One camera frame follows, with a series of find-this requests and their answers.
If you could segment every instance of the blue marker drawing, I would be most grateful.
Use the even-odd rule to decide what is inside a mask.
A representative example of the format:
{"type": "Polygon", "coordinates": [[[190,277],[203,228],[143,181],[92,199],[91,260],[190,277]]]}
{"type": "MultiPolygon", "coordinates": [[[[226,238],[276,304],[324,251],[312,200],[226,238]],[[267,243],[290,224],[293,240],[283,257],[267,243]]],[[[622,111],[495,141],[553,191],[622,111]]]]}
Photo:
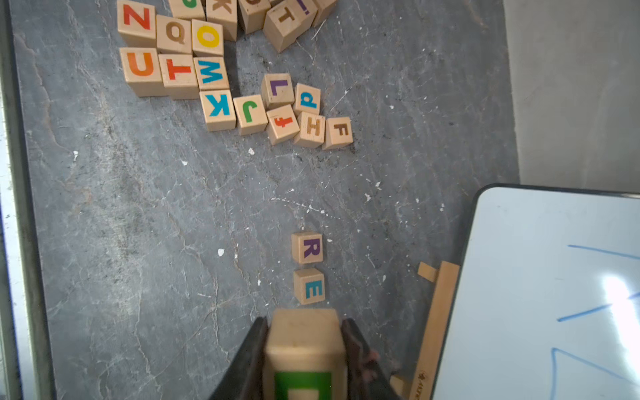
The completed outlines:
{"type": "Polygon", "coordinates": [[[558,348],[552,348],[551,349],[551,395],[549,396],[550,400],[556,400],[556,390],[557,390],[557,379],[558,379],[558,365],[557,365],[557,357],[556,355],[560,353],[562,355],[565,355],[575,361],[578,361],[588,367],[591,368],[595,368],[598,371],[604,372],[606,374],[609,374],[611,376],[613,376],[614,378],[618,378],[621,379],[633,386],[638,386],[640,387],[639,384],[637,384],[636,382],[630,381],[628,379],[626,379],[624,376],[616,374],[615,372],[613,372],[610,369],[606,369],[605,367],[601,367],[598,364],[595,364],[589,360],[585,360],[584,358],[580,358],[577,355],[571,354],[568,351],[562,350],[562,349],[558,349],[558,348]]]}

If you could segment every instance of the letter n block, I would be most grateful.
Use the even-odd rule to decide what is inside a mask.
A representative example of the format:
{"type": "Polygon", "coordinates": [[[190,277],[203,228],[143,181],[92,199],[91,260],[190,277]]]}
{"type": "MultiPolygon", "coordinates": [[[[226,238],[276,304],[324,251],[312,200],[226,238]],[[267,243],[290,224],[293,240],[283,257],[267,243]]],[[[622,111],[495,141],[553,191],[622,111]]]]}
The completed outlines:
{"type": "Polygon", "coordinates": [[[260,95],[236,97],[234,105],[238,116],[240,136],[264,131],[268,120],[260,95]]]}
{"type": "Polygon", "coordinates": [[[236,112],[229,90],[200,92],[204,120],[209,132],[228,131],[236,127],[236,112]]]}
{"type": "Polygon", "coordinates": [[[156,17],[158,51],[164,54],[192,54],[191,21],[156,17]]]}
{"type": "Polygon", "coordinates": [[[158,53],[155,49],[120,49],[124,79],[138,97],[166,96],[158,53]]]}
{"type": "Polygon", "coordinates": [[[300,8],[296,0],[284,0],[267,12],[263,32],[277,52],[295,43],[299,36],[302,21],[296,8],[300,8]]]}
{"type": "Polygon", "coordinates": [[[156,46],[156,8],[135,1],[118,0],[118,32],[130,47],[156,46]]]}
{"type": "Polygon", "coordinates": [[[265,74],[260,92],[266,109],[280,108],[296,100],[290,74],[265,74]]]}
{"type": "Polygon", "coordinates": [[[333,148],[341,148],[353,143],[353,131],[351,130],[351,119],[348,116],[344,118],[327,118],[326,134],[324,138],[323,150],[331,150],[333,148]]]}
{"type": "Polygon", "coordinates": [[[300,126],[290,104],[267,112],[267,134],[272,146],[293,139],[300,132],[300,126]]]}
{"type": "Polygon", "coordinates": [[[316,268],[293,271],[293,291],[302,305],[324,301],[324,274],[316,268]]]}
{"type": "Polygon", "coordinates": [[[275,310],[264,346],[264,400],[346,400],[346,350],[335,310],[275,310]]]}
{"type": "Polygon", "coordinates": [[[320,89],[312,88],[305,84],[298,83],[296,85],[296,102],[293,111],[296,115],[301,112],[320,115],[320,89]]]}
{"type": "Polygon", "coordinates": [[[300,232],[291,235],[291,254],[298,264],[310,264],[323,260],[322,235],[300,232]]]}
{"type": "Polygon", "coordinates": [[[160,71],[164,88],[172,100],[198,99],[198,78],[193,68],[193,56],[160,54],[160,71]]]}

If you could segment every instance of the letter r block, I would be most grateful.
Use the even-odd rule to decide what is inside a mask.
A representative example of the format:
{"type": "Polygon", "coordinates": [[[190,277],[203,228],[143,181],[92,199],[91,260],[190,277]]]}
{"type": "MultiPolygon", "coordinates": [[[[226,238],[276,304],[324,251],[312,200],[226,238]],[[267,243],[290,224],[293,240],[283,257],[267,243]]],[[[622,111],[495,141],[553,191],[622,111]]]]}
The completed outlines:
{"type": "Polygon", "coordinates": [[[324,301],[324,274],[316,268],[293,271],[293,291],[302,305],[324,301]]]}
{"type": "Polygon", "coordinates": [[[323,260],[322,235],[300,232],[291,235],[291,253],[298,264],[310,264],[323,260]]]}

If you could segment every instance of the gray stone surface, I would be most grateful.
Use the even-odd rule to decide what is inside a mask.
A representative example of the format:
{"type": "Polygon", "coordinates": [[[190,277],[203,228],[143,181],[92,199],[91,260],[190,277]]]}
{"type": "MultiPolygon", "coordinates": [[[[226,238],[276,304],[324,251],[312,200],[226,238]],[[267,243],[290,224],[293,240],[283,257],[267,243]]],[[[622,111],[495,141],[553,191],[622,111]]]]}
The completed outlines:
{"type": "Polygon", "coordinates": [[[11,6],[58,398],[208,396],[252,319],[296,307],[303,229],[325,238],[317,307],[412,370],[433,292],[418,261],[459,262],[474,193],[518,181],[500,1],[340,0],[283,54],[260,32],[226,43],[234,95],[290,72],[352,118],[332,152],[135,97],[114,1],[11,6]]]}

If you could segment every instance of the alphabet block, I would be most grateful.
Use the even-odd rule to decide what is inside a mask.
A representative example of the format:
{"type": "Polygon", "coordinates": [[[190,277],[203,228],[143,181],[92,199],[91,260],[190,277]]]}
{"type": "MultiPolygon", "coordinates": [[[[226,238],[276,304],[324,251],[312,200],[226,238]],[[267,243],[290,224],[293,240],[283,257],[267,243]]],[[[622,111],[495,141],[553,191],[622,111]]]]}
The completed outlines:
{"type": "Polygon", "coordinates": [[[264,17],[271,8],[269,0],[238,0],[240,26],[245,34],[259,31],[264,26],[264,17]]]}
{"type": "Polygon", "coordinates": [[[171,15],[180,19],[205,19],[201,0],[169,0],[171,15]]]}
{"type": "Polygon", "coordinates": [[[327,118],[326,134],[324,137],[323,150],[331,150],[333,148],[341,148],[353,143],[353,131],[351,130],[351,119],[348,116],[344,118],[327,118]]]}
{"type": "Polygon", "coordinates": [[[209,132],[228,131],[236,127],[236,113],[229,90],[200,92],[204,120],[209,132]]]}
{"type": "Polygon", "coordinates": [[[156,46],[156,8],[118,0],[118,32],[129,47],[156,46]]]}
{"type": "Polygon", "coordinates": [[[224,56],[225,46],[222,25],[200,20],[191,21],[193,52],[200,57],[224,56]]]}
{"type": "Polygon", "coordinates": [[[225,59],[222,57],[196,57],[193,59],[200,90],[229,89],[225,59]]]}
{"type": "Polygon", "coordinates": [[[269,120],[267,134],[272,146],[287,141],[300,132],[300,126],[290,104],[268,111],[267,119],[269,120]]]}
{"type": "Polygon", "coordinates": [[[123,47],[120,58],[124,80],[138,97],[166,96],[157,50],[123,47]]]}
{"type": "Polygon", "coordinates": [[[291,254],[298,264],[310,264],[323,260],[322,235],[300,232],[291,235],[291,254]]]}
{"type": "Polygon", "coordinates": [[[264,346],[264,400],[346,400],[346,350],[335,310],[275,310],[264,346]]]}
{"type": "Polygon", "coordinates": [[[225,40],[238,38],[238,0],[207,0],[207,21],[222,25],[225,40]]]}
{"type": "Polygon", "coordinates": [[[300,8],[296,0],[284,0],[267,12],[264,21],[264,36],[277,52],[282,52],[295,43],[302,21],[294,10],[300,8]]]}
{"type": "Polygon", "coordinates": [[[308,148],[321,146],[324,143],[325,122],[322,115],[302,112],[298,116],[300,133],[293,138],[293,144],[308,148]]]}
{"type": "Polygon", "coordinates": [[[293,291],[302,305],[324,301],[324,274],[316,268],[293,271],[293,291]]]}
{"type": "Polygon", "coordinates": [[[158,51],[165,54],[192,54],[191,21],[156,17],[158,51]]]}
{"type": "Polygon", "coordinates": [[[172,100],[197,99],[198,79],[193,68],[193,56],[160,54],[160,71],[164,89],[172,100]]]}
{"type": "Polygon", "coordinates": [[[303,111],[319,115],[321,93],[320,89],[298,83],[296,85],[296,103],[293,106],[293,111],[296,115],[300,115],[303,111]]]}
{"type": "Polygon", "coordinates": [[[331,14],[338,0],[313,0],[318,7],[318,13],[314,19],[313,27],[316,28],[331,14]]]}
{"type": "Polygon", "coordinates": [[[260,95],[236,97],[234,105],[240,136],[264,131],[269,121],[260,95]]]}
{"type": "Polygon", "coordinates": [[[296,100],[290,74],[265,74],[260,92],[266,109],[280,108],[296,100]]]}

